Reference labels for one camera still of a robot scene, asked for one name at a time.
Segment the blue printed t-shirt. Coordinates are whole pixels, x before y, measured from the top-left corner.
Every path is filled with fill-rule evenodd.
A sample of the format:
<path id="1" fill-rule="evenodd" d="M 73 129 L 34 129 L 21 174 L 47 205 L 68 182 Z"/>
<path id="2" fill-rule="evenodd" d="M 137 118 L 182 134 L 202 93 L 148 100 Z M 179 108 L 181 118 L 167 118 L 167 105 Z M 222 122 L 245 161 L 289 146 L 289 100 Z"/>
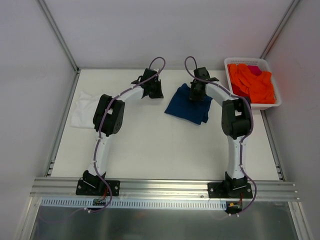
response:
<path id="1" fill-rule="evenodd" d="M 196 125 L 207 123 L 213 98 L 206 95 L 204 100 L 191 101 L 190 93 L 191 88 L 186 83 L 182 84 L 171 98 L 164 113 Z"/>

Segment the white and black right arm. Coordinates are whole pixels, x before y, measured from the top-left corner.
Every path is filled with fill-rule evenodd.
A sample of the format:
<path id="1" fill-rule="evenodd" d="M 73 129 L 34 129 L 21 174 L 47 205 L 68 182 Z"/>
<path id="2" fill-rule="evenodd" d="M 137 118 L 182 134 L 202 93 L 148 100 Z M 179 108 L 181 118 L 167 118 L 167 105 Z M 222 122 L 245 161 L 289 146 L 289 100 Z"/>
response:
<path id="1" fill-rule="evenodd" d="M 247 99 L 227 90 L 217 78 L 210 77 L 205 67 L 196 68 L 191 75 L 189 98 L 199 102 L 211 97 L 222 108 L 221 128 L 228 141 L 228 166 L 225 179 L 214 191 L 235 198 L 244 191 L 248 177 L 244 173 L 244 152 L 248 136 L 253 131 L 253 118 Z"/>

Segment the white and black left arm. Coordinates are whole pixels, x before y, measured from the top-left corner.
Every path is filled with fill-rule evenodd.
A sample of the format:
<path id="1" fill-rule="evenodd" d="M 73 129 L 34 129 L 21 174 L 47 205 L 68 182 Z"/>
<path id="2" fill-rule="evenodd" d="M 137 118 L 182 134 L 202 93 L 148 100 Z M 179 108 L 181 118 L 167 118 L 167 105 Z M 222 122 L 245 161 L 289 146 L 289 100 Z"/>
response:
<path id="1" fill-rule="evenodd" d="M 107 159 L 112 138 L 123 124 L 126 102 L 140 100 L 144 97 L 162 99 L 162 84 L 159 70 L 146 68 L 143 75 L 130 84 L 130 87 L 112 97 L 103 94 L 93 116 L 96 131 L 96 145 L 92 162 L 83 172 L 82 180 L 93 195 L 99 195 L 107 186 L 103 179 L 107 173 Z"/>

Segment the white plastic laundry basket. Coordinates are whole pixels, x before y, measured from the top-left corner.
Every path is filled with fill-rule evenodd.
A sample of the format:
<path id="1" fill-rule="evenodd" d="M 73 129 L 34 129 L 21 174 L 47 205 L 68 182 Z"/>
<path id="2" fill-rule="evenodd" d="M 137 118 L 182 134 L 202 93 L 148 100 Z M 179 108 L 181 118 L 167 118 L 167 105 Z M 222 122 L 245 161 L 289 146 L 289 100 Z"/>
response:
<path id="1" fill-rule="evenodd" d="M 276 80 L 266 60 L 228 57 L 224 66 L 231 93 L 248 97 L 253 109 L 266 110 L 281 105 Z"/>

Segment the pink t-shirt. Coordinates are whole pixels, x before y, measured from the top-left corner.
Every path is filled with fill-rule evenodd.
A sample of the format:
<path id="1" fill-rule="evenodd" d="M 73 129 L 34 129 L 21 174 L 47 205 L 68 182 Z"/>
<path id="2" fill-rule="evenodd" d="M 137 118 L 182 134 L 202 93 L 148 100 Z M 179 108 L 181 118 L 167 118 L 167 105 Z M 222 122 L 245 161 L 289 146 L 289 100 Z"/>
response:
<path id="1" fill-rule="evenodd" d="M 262 74 L 262 71 L 256 65 L 248 65 L 247 67 L 250 70 L 250 72 L 255 76 L 260 76 Z"/>

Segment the orange t-shirt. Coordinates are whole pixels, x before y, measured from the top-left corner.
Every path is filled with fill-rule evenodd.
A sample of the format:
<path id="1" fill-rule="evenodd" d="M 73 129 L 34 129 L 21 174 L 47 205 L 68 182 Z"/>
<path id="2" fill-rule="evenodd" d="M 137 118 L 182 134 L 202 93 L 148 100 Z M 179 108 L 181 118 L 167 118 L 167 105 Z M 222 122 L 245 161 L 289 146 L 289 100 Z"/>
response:
<path id="1" fill-rule="evenodd" d="M 253 75 L 244 63 L 227 65 L 231 89 L 235 95 L 248 97 L 252 104 L 275 104 L 275 90 L 271 81 L 272 73 L 262 71 Z"/>

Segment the white folded t-shirt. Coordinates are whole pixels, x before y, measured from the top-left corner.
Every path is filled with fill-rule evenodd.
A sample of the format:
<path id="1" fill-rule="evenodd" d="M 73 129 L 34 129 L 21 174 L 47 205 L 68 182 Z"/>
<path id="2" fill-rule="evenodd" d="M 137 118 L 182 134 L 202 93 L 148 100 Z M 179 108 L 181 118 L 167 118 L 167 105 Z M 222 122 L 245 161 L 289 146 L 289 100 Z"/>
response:
<path id="1" fill-rule="evenodd" d="M 75 103 L 75 110 L 71 114 L 70 126 L 79 129 L 93 129 L 93 118 L 99 100 L 100 95 L 93 96 L 81 91 Z"/>

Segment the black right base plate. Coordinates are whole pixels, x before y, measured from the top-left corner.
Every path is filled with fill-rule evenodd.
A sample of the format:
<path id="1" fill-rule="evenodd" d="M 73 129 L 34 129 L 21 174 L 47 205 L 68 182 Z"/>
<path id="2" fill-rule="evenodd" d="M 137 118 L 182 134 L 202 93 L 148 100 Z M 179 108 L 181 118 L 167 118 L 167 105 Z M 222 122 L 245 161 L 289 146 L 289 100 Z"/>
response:
<path id="1" fill-rule="evenodd" d="M 209 198 L 223 198 L 223 199 L 252 199 L 253 191 L 251 185 L 248 183 L 245 187 L 238 189 L 228 189 L 223 182 L 209 182 L 207 184 L 207 191 Z"/>

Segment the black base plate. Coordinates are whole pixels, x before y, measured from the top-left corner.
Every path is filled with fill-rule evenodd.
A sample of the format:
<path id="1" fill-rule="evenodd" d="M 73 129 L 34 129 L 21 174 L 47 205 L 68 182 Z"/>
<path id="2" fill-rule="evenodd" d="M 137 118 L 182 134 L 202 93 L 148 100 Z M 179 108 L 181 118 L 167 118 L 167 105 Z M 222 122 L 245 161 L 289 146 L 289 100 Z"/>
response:
<path id="1" fill-rule="evenodd" d="M 209 198 L 223 198 L 223 199 L 252 199 L 253 191 L 251 185 L 248 183 L 245 187 L 238 189 L 228 189 L 223 182 L 209 182 L 207 184 L 207 191 Z"/>
<path id="2" fill-rule="evenodd" d="M 85 182 L 83 179 L 80 179 L 77 182 L 77 187 L 75 194 L 77 196 L 103 196 L 105 193 L 107 196 L 119 196 L 120 191 L 120 181 L 118 180 L 106 180 L 107 185 L 98 179 L 97 187 L 94 187 L 92 184 Z"/>

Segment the aluminium mounting rail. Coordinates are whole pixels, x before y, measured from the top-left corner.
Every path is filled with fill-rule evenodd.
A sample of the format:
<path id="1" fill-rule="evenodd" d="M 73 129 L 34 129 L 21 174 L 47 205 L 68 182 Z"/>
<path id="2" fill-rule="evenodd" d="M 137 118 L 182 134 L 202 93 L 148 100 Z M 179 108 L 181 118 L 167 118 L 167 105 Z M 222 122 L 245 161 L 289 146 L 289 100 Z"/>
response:
<path id="1" fill-rule="evenodd" d="M 208 200 L 213 196 L 213 180 L 120 179 L 113 187 L 121 199 Z M 257 201 L 299 202 L 300 193 L 289 181 L 256 181 L 248 193 Z M 73 197 L 84 192 L 86 184 L 78 178 L 37 177 L 30 191 L 33 197 Z"/>

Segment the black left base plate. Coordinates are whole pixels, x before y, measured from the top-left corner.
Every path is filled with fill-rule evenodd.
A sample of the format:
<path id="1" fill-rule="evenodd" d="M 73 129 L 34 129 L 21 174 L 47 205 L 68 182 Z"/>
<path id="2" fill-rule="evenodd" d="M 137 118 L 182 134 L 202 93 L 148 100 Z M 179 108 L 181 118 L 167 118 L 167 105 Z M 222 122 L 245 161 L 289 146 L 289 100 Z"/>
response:
<path id="1" fill-rule="evenodd" d="M 106 180 L 107 185 L 98 179 L 97 187 L 94 187 L 92 184 L 85 182 L 83 179 L 80 179 L 77 182 L 77 187 L 75 194 L 77 196 L 103 196 L 105 193 L 107 196 L 119 196 L 120 191 L 120 181 L 118 180 Z"/>

